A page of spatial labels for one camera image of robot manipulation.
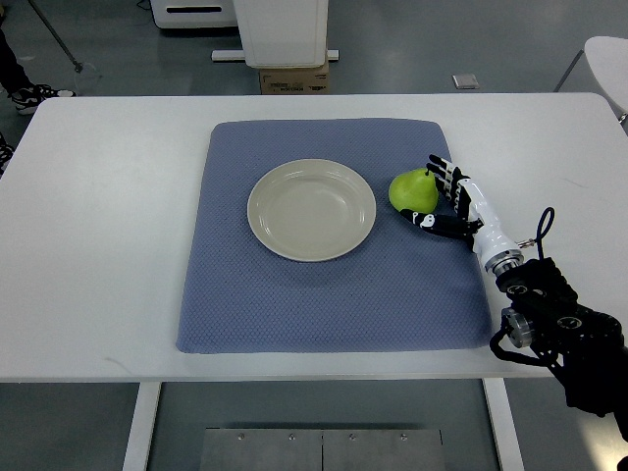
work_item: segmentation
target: green pear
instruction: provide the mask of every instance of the green pear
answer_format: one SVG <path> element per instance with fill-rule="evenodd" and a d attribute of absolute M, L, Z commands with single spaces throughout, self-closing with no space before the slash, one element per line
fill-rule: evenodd
<path fill-rule="evenodd" d="M 395 177 L 389 187 L 389 200 L 397 211 L 431 213 L 439 202 L 434 174 L 421 168 Z"/>

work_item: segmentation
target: ceramic plate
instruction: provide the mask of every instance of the ceramic plate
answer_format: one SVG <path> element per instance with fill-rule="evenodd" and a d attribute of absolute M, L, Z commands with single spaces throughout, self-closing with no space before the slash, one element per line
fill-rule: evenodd
<path fill-rule="evenodd" d="M 248 224 L 275 253 L 302 262 L 339 257 L 375 222 L 375 196 L 353 170 L 331 160 L 294 160 L 271 170 L 248 197 Z"/>

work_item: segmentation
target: blue towel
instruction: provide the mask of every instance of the blue towel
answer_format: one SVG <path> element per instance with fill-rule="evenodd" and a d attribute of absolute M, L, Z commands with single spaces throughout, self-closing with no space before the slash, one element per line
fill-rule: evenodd
<path fill-rule="evenodd" d="M 491 316 L 466 244 L 429 235 L 388 202 L 399 174 L 450 159 L 436 123 L 252 121 L 212 132 L 185 280 L 177 347 L 189 353 L 404 351 L 488 343 Z M 366 239 L 325 262 L 287 260 L 248 226 L 250 191 L 306 159 L 360 174 L 377 201 Z M 441 198 L 436 212 L 453 214 Z"/>

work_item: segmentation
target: screw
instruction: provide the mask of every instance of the screw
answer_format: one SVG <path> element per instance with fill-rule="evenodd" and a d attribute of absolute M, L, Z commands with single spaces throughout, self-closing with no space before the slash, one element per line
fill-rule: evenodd
<path fill-rule="evenodd" d="M 526 287 L 521 286 L 521 285 L 514 285 L 512 287 L 508 287 L 506 289 L 506 291 L 508 291 L 508 293 L 510 293 L 510 294 L 523 294 L 523 293 L 527 292 L 528 289 Z"/>

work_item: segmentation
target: sneaker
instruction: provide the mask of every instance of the sneaker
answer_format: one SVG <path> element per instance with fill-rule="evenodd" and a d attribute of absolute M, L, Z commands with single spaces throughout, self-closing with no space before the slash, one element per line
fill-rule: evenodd
<path fill-rule="evenodd" d="M 11 157 L 13 157 L 14 148 L 7 144 L 4 136 L 0 134 L 0 177 L 4 174 Z"/>
<path fill-rule="evenodd" d="M 70 90 L 55 90 L 50 85 L 33 85 L 29 88 L 20 88 L 9 95 L 16 104 L 16 110 L 21 115 L 32 115 L 37 107 L 48 98 L 77 96 Z"/>

